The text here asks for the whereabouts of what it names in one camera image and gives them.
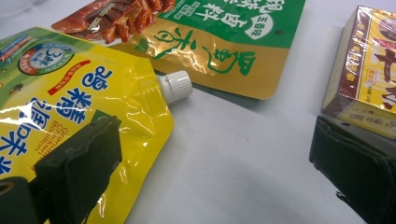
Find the white table surface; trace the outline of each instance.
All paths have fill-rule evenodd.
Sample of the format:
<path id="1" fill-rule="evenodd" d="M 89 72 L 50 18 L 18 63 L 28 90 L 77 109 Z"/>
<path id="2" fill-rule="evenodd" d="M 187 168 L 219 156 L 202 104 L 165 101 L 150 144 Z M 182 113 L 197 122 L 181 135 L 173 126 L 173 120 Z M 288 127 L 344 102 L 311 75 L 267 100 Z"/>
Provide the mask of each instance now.
<path id="1" fill-rule="evenodd" d="M 15 2 L 28 8 L 1 7 L 0 38 L 50 27 L 91 1 Z M 306 0 L 271 99 L 195 86 L 171 105 L 175 129 L 125 223 L 364 223 L 308 160 L 339 37 L 358 5 L 396 12 L 394 0 Z"/>

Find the sauce pouch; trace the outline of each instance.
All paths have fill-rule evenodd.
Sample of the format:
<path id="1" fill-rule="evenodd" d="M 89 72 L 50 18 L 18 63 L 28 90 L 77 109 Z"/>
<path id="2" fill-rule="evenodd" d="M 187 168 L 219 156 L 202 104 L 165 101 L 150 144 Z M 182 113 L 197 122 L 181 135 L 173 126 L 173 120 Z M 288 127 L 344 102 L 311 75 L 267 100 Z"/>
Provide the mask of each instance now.
<path id="1" fill-rule="evenodd" d="M 86 223 L 124 222 L 174 125 L 150 61 L 32 28 L 0 40 L 0 95 L 1 179 L 34 179 L 62 142 L 117 116 L 122 162 Z"/>

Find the snack package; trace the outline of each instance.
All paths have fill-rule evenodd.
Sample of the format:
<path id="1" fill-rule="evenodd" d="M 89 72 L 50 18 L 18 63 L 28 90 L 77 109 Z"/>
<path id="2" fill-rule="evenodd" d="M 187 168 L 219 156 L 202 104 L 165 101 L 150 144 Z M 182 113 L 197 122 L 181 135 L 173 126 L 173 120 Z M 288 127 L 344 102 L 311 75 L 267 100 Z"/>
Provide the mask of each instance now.
<path id="1" fill-rule="evenodd" d="M 0 178 L 32 180 L 83 126 L 117 116 L 122 162 L 87 223 L 122 223 L 173 129 L 149 60 L 41 28 L 0 40 L 0 58 Z"/>
<path id="2" fill-rule="evenodd" d="M 347 22 L 322 112 L 396 138 L 396 13 L 358 7 Z"/>
<path id="3" fill-rule="evenodd" d="M 66 18 L 51 25 L 53 29 L 76 37 L 127 42 L 171 10 L 176 0 L 94 0 Z"/>
<path id="4" fill-rule="evenodd" d="M 113 49 L 150 58 L 156 70 L 186 70 L 194 83 L 252 98 L 271 97 L 304 0 L 179 0 Z"/>

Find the meat image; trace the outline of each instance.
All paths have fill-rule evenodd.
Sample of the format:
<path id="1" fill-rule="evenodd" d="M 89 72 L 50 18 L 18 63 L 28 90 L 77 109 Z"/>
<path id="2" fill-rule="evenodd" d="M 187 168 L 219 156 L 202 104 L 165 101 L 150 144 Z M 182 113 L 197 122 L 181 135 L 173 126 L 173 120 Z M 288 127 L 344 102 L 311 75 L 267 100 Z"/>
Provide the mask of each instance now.
<path id="1" fill-rule="evenodd" d="M 174 8 L 176 0 L 95 0 L 51 27 L 61 33 L 88 40 L 120 38 L 127 42 L 155 22 L 158 13 Z"/>

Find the yellow box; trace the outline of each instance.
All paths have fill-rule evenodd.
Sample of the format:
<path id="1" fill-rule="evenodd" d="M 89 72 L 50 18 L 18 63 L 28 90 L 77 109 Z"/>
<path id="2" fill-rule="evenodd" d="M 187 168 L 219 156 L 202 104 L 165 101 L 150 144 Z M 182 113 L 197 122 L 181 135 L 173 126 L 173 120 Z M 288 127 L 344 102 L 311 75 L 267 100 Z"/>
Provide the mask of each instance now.
<path id="1" fill-rule="evenodd" d="M 358 7 L 341 37 L 322 113 L 396 138 L 396 13 Z"/>

